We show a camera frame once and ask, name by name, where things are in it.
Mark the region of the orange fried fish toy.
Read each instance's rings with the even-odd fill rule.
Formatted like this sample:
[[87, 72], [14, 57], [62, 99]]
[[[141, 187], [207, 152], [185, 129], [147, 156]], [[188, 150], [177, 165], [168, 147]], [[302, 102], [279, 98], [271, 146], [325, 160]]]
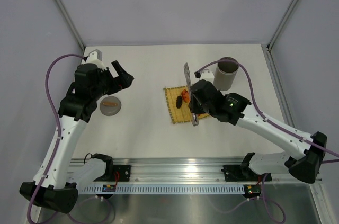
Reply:
[[182, 97], [182, 99], [183, 99], [183, 101], [184, 101], [185, 103], [189, 103], [189, 102], [190, 102], [190, 95], [189, 95], [189, 92], [188, 92], [186, 89], [184, 89], [184, 90], [181, 92], [181, 97]]

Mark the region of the stainless steel tongs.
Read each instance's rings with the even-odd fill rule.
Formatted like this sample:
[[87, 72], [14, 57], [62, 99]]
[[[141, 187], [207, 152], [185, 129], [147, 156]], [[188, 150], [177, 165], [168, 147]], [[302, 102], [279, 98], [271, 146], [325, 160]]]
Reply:
[[190, 79], [190, 70], [189, 70], [189, 66], [187, 62], [184, 64], [183, 70], [184, 70], [184, 76], [185, 76], [186, 85], [187, 85], [187, 89], [188, 89], [188, 93], [190, 97], [189, 109], [191, 112], [191, 121], [192, 121], [192, 125], [195, 127], [199, 125], [199, 119], [198, 119], [198, 115], [192, 111], [194, 108], [194, 100], [193, 100], [192, 93], [191, 93], [192, 84], [191, 84], [191, 79]]

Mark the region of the black sea cucumber toy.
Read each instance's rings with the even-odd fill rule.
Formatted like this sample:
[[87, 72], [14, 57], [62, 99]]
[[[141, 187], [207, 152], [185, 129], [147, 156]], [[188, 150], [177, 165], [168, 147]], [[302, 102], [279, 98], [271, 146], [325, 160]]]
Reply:
[[176, 99], [175, 106], [176, 106], [177, 109], [180, 109], [182, 107], [182, 105], [183, 105], [183, 98], [182, 98], [182, 96], [178, 96], [177, 99]]

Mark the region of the grey metal lunch canister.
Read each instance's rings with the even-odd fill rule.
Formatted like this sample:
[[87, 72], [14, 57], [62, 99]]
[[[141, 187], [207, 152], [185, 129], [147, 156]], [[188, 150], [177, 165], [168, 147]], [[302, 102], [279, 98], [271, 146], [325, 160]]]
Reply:
[[231, 88], [238, 72], [239, 65], [236, 59], [223, 57], [219, 60], [214, 73], [213, 85], [217, 90], [227, 91]]

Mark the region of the bamboo woven tray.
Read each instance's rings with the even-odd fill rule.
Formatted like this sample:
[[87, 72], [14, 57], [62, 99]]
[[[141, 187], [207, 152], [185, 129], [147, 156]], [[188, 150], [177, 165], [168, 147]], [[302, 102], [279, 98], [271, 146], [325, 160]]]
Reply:
[[187, 86], [165, 87], [168, 112], [173, 124], [192, 122]]

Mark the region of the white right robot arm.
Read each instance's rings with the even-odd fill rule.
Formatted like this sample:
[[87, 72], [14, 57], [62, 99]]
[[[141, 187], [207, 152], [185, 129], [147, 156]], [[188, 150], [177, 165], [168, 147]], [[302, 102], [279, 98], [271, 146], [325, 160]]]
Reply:
[[189, 93], [193, 114], [206, 113], [220, 122], [247, 129], [283, 150], [275, 154], [248, 153], [240, 164], [224, 165], [226, 181], [257, 181], [272, 173], [289, 173], [308, 184], [316, 181], [325, 156], [325, 134], [303, 132], [259, 113], [250, 100], [236, 93], [223, 95], [206, 80], [190, 86]]

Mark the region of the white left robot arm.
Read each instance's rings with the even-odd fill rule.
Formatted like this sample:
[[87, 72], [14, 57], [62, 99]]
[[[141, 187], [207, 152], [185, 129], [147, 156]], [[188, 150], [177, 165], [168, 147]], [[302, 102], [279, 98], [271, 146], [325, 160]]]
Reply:
[[94, 181], [116, 178], [113, 159], [104, 154], [94, 154], [80, 170], [71, 177], [67, 175], [77, 142], [97, 109], [98, 100], [130, 87], [134, 80], [117, 61], [111, 64], [117, 77], [98, 62], [87, 61], [75, 70], [74, 81], [60, 102], [56, 132], [42, 167], [19, 190], [30, 206], [70, 213], [83, 188]]

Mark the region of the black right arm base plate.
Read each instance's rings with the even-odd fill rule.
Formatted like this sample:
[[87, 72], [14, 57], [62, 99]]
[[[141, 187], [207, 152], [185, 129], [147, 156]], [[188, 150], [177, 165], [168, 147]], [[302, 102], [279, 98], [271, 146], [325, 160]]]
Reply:
[[256, 174], [249, 168], [241, 168], [240, 165], [223, 165], [221, 172], [226, 182], [259, 182], [263, 181], [264, 174]]

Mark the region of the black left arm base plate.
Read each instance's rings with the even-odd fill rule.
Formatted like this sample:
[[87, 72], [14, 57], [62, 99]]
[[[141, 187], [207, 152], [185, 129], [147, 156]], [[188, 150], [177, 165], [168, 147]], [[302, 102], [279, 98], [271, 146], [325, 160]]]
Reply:
[[113, 165], [107, 167], [102, 176], [95, 179], [95, 182], [129, 182], [131, 175], [130, 165]]

